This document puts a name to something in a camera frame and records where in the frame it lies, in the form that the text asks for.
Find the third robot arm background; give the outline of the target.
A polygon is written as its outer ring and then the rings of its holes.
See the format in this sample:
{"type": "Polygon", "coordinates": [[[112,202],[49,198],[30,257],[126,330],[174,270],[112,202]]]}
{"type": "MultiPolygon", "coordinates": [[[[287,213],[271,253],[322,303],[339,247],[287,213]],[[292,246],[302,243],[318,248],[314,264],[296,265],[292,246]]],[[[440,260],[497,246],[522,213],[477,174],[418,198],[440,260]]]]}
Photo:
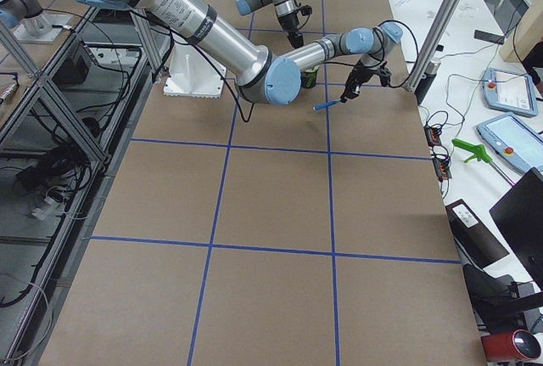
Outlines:
{"type": "Polygon", "coordinates": [[[1,21],[20,42],[52,43],[71,18],[46,11],[38,0],[1,0],[1,21]]]}

